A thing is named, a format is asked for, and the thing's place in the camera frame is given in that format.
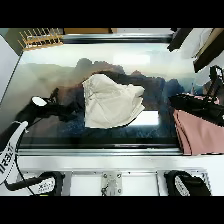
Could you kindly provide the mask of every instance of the crumpled cloth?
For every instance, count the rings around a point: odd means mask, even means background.
[[[113,128],[129,124],[145,107],[141,86],[117,84],[104,74],[84,81],[85,127]]]
[[[173,116],[184,154],[224,153],[224,127],[182,110],[174,110]]]

